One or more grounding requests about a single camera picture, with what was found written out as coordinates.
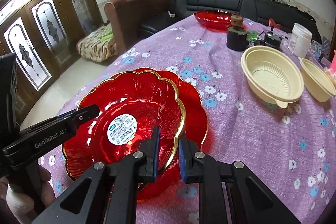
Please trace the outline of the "left hand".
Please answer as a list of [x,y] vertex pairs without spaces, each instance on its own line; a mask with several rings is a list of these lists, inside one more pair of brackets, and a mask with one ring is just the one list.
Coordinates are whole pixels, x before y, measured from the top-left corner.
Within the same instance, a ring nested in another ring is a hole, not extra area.
[[[51,173],[39,165],[39,174],[42,180],[41,199],[45,207],[48,207],[56,200],[54,190],[49,183]],[[37,217],[37,213],[34,210],[33,199],[24,193],[13,191],[12,188],[8,186],[8,180],[5,177],[1,177],[1,188],[4,187],[7,188],[6,203],[15,218],[19,223],[32,223]]]

